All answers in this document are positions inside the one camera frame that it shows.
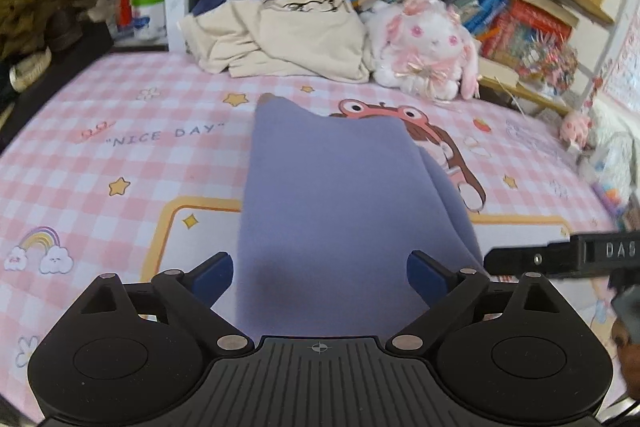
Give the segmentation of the person's right hand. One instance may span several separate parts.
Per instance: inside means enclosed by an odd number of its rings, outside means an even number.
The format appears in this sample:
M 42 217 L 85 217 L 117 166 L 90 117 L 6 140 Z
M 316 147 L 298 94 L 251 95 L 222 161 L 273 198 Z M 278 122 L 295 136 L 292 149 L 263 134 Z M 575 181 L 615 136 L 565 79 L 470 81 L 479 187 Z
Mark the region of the person's right hand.
M 626 326 L 617 319 L 612 326 L 612 339 L 620 360 L 620 373 L 626 384 L 627 395 L 640 400 L 640 345 L 633 343 Z

